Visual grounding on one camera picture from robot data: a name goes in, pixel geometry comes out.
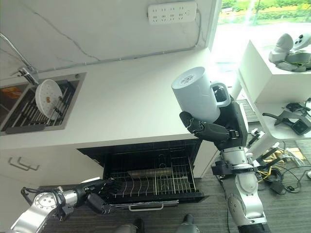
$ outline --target wire rack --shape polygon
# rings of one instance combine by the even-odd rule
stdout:
[[[120,197],[140,197],[195,192],[190,161],[187,156],[170,156],[163,162],[161,156],[154,159],[154,168],[112,172],[111,178],[121,181]]]

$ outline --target white shelf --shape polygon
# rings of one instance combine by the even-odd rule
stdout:
[[[311,96],[311,72],[289,72],[268,60],[268,50],[249,41],[239,71],[255,103],[301,102]]]
[[[250,94],[248,92],[248,89],[245,85],[245,82],[243,80],[242,75],[238,72],[238,79],[240,81],[240,84],[242,88],[245,91],[245,94],[249,100]],[[288,103],[253,103],[250,101],[250,104],[252,105],[252,108],[254,109],[256,116],[258,120],[260,121],[262,127],[264,128],[265,133],[268,133],[273,139],[275,140],[304,140],[304,139],[310,139],[311,138],[311,132],[308,132],[304,135],[297,135],[290,127],[287,125],[281,123],[279,125],[274,125],[275,119],[263,116],[262,113],[271,113],[274,115],[280,115],[286,104]]]

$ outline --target dishwasher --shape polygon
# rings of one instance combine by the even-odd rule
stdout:
[[[104,168],[103,179],[121,182],[115,195],[102,197],[130,211],[160,210],[206,198],[193,178],[200,139],[78,149]]]

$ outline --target window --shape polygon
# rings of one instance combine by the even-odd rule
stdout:
[[[278,38],[311,31],[311,0],[223,0],[212,48],[221,81],[232,86],[248,40],[271,50]]]

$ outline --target electrical outlet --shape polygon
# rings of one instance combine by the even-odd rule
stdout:
[[[195,20],[197,4],[195,1],[155,4],[148,7],[148,19],[152,25],[184,23]]]

